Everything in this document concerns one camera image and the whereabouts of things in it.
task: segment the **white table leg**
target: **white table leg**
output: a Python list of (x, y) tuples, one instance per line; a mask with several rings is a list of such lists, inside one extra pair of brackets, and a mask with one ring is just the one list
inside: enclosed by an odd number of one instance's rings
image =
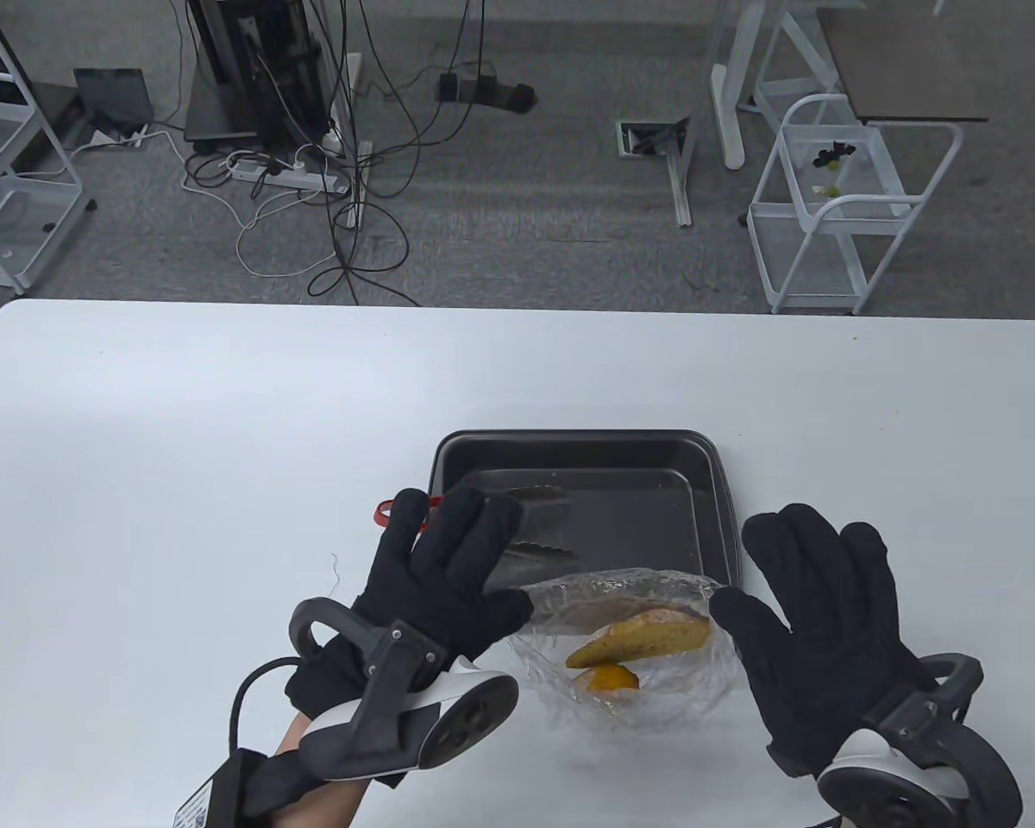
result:
[(755, 51), (755, 39), (759, 36), (766, 5), (766, 0), (743, 0), (728, 66), (716, 64), (710, 78), (721, 149), (726, 167), (730, 170), (739, 170), (743, 166), (743, 139), (739, 134), (736, 103), (743, 91), (743, 79), (747, 75), (747, 64)]

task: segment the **plastic bag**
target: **plastic bag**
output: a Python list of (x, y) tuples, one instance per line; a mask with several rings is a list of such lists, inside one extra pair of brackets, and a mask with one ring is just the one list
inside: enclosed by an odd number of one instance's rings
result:
[(564, 661), (605, 624), (648, 610), (708, 618), (708, 598), (718, 587), (707, 576), (644, 568), (563, 576), (525, 588), (533, 618), (509, 642), (550, 711), (573, 714), (599, 731), (679, 728), (703, 717), (738, 678), (735, 646), (715, 624), (700, 650), (625, 663), (639, 676), (640, 690), (589, 693), (573, 682), (582, 672)]

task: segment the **metal tongs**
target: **metal tongs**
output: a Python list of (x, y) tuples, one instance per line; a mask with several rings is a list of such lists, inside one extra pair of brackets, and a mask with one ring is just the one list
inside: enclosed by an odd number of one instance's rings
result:
[[(568, 549), (556, 543), (545, 543), (545, 536), (551, 533), (556, 540), (560, 535), (570, 511), (570, 496), (567, 490), (560, 485), (522, 485), (516, 489), (502, 489), (491, 495), (504, 495), (519, 501), (525, 508), (521, 526), (513, 540), (509, 541), (499, 560), (498, 566), (491, 572), (486, 581), (485, 591), (503, 590), (503, 588), (528, 587), (529, 584), (552, 581), (565, 575), (575, 575), (585, 567), (580, 559)], [(445, 502), (445, 498), (430, 498), (430, 508), (436, 509)], [(385, 500), (377, 505), (373, 521), (384, 529), (391, 523), (392, 500)], [(421, 525), (421, 531), (426, 531), (427, 521)]]

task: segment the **floor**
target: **floor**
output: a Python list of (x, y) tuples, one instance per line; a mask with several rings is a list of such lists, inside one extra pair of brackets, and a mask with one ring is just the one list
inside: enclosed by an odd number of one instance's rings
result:
[[(377, 5), (380, 11), (369, 12), (376, 48), (396, 83), (424, 64), (447, 62), (455, 18), (408, 18), (392, 0)], [(485, 58), (503, 82), (534, 86), (540, 101), (525, 116), (477, 108), (457, 138), (423, 153), (406, 194), (382, 202), (411, 242), (406, 264), (383, 280), (433, 306), (765, 312), (747, 234), (736, 220), (769, 150), (761, 119), (745, 116), (748, 162), (739, 173), (718, 162), (708, 134), (690, 181), (690, 229), (676, 228), (666, 169), (616, 157), (615, 118), (680, 117), (697, 93), (706, 30), (690, 10), (675, 20), (668, 8), (666, 0), (658, 4), (658, 23), (639, 23), (634, 4), (618, 20), (491, 18)], [(4, 0), (0, 20), (38, 80), (68, 82), (71, 66), (138, 65), (158, 110), (175, 106), (178, 33), (166, 0)], [(1035, 0), (952, 0), (948, 21), (995, 119), (968, 129), (959, 160), (867, 312), (1035, 319)], [(351, 24), (349, 41), (366, 49), (359, 23)], [(190, 43), (185, 64), (186, 91)], [(376, 76), (368, 55), (364, 82)], [(407, 93), (419, 122), (434, 108), (434, 76)], [(446, 110), (434, 135), (446, 135), (462, 115), (462, 108)], [(380, 146), (411, 137), (398, 107), (375, 90), (359, 100), (357, 119), (360, 135)], [(926, 170), (931, 148), (913, 143), (899, 154), (901, 166)], [(378, 168), (373, 188), (394, 188), (411, 160), (407, 153)], [(179, 189), (179, 162), (162, 139), (143, 150), (83, 153), (79, 170), (99, 209), (33, 296), (351, 301), (344, 288), (309, 298), (306, 276), (246, 275), (235, 259), (233, 218)], [(217, 193), (252, 215), (248, 186)], [(377, 212), (360, 243), (362, 265), (383, 266), (402, 252), (394, 226)], [(264, 221), (246, 234), (242, 252), (266, 272), (327, 256), (324, 209), (299, 206)], [(372, 287), (359, 298), (401, 301)], [(9, 299), (0, 289), (0, 306)]]

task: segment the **gloved hand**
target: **gloved hand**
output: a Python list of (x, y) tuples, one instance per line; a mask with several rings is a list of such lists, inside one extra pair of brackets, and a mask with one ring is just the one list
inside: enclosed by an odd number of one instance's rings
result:
[(710, 611), (736, 642), (771, 758), (790, 776), (818, 776), (893, 687), (937, 683), (900, 643), (893, 573), (870, 525), (837, 535), (816, 509), (794, 504), (750, 518), (742, 538), (789, 629), (734, 587), (718, 590)]
[[(483, 584), (521, 523), (521, 504), (470, 486), (447, 494), (430, 529), (430, 498), (417, 489), (395, 497), (364, 591), (353, 610), (376, 626), (403, 620), (447, 651), (447, 663), (478, 658), (491, 645), (525, 626), (533, 603), (521, 590), (483, 595)], [(363, 655), (335, 635), (321, 655), (297, 668), (287, 694), (315, 718), (364, 693)]]

